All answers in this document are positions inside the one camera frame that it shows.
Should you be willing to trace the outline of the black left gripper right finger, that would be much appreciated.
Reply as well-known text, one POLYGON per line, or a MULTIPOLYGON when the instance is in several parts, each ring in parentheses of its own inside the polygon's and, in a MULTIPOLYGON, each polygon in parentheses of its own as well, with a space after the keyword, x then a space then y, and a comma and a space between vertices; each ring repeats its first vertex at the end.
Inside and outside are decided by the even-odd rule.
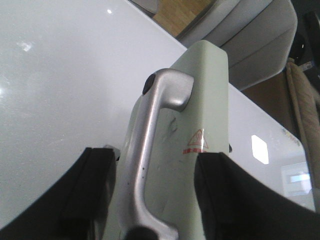
POLYGON ((207 240, 318 240, 320 215, 273 191, 222 152, 196 159, 207 240))

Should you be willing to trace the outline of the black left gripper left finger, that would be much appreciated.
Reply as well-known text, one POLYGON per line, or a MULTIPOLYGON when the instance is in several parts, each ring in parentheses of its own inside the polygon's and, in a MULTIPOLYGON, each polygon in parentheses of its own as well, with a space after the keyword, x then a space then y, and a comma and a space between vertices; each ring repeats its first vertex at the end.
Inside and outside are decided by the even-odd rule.
POLYGON ((1 229, 0 238, 101 240, 115 182, 115 151, 87 147, 49 190, 1 229))

